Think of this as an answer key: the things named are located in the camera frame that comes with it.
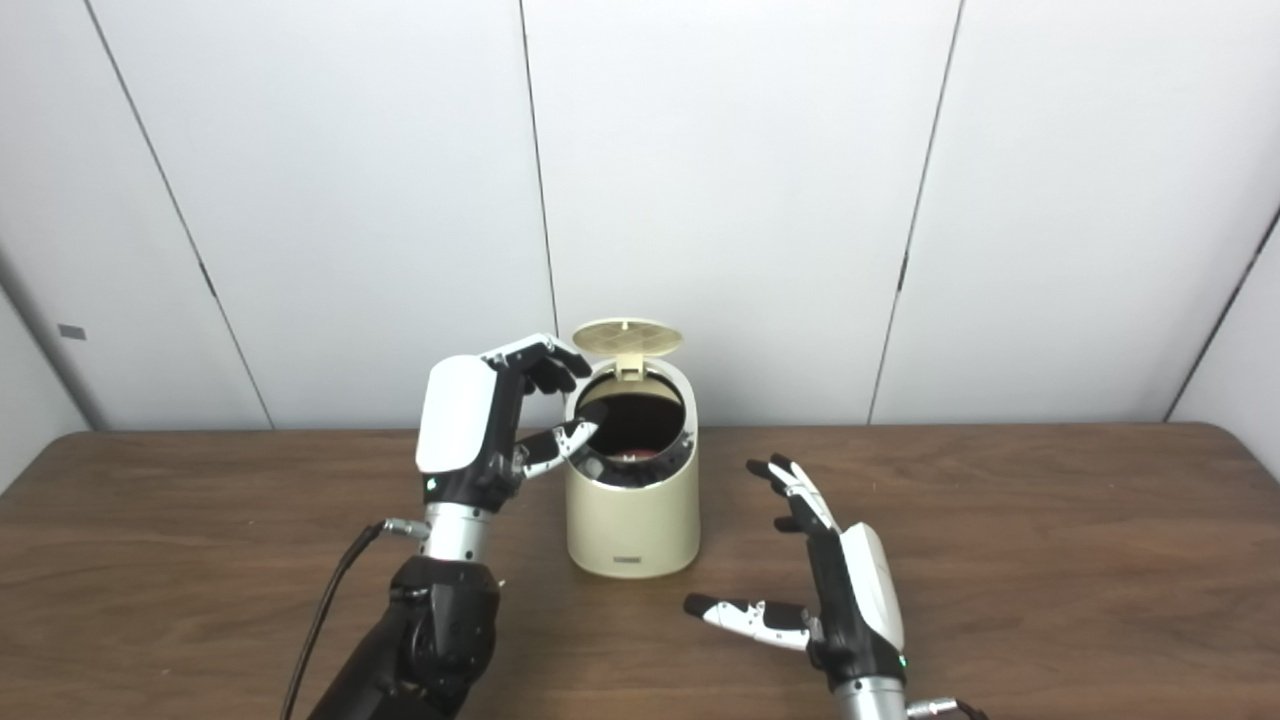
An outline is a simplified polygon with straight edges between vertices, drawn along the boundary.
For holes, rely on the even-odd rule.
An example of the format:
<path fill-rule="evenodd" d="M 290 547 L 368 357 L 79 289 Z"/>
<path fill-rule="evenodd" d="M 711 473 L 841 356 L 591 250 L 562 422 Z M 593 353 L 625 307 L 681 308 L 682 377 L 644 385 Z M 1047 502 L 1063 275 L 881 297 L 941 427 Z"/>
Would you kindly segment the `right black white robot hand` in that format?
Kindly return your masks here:
<path fill-rule="evenodd" d="M 749 460 L 746 469 L 788 505 L 774 528 L 805 537 L 818 605 L 691 593 L 684 611 L 755 642 L 803 651 L 831 689 L 873 678 L 905 683 L 905 625 L 879 536 L 864 521 L 841 525 L 799 462 L 773 454 Z"/>

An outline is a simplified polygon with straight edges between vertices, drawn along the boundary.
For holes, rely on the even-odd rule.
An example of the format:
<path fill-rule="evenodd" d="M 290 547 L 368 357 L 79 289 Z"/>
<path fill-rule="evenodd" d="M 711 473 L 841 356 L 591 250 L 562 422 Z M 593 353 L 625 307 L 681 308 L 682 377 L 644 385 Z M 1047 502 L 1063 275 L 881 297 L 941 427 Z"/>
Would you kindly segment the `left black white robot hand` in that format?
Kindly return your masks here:
<path fill-rule="evenodd" d="M 568 393 L 591 372 L 581 354 L 547 333 L 440 360 L 429 373 L 415 454 L 425 505 L 499 512 L 526 479 L 586 447 L 608 418 L 602 401 L 536 434 L 517 434 L 527 396 Z"/>

